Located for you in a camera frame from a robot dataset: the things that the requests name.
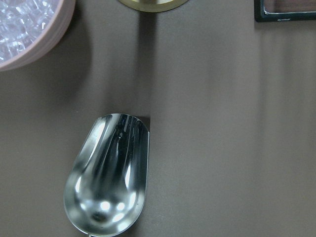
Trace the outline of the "pink bowl with ice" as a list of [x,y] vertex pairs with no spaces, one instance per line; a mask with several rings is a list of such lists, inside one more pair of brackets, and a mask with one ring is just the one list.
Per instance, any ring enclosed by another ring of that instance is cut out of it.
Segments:
[[65,34],[74,0],[2,0],[0,2],[0,70],[33,63]]

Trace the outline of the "black framed wooden tray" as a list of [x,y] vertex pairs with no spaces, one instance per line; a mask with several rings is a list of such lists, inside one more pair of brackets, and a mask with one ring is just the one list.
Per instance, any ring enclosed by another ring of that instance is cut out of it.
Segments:
[[285,22],[316,19],[315,0],[254,0],[256,22]]

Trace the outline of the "steel scoop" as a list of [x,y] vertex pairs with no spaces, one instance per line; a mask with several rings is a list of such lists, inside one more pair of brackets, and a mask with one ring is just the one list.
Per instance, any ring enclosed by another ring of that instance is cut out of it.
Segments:
[[137,117],[109,114],[92,126],[64,188],[70,222],[90,237],[115,237],[139,218],[150,133]]

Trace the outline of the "wooden stand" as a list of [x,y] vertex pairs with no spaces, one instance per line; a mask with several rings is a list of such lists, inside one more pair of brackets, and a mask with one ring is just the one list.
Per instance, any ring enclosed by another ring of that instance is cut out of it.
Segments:
[[141,12],[164,12],[180,7],[188,0],[119,0],[123,5]]

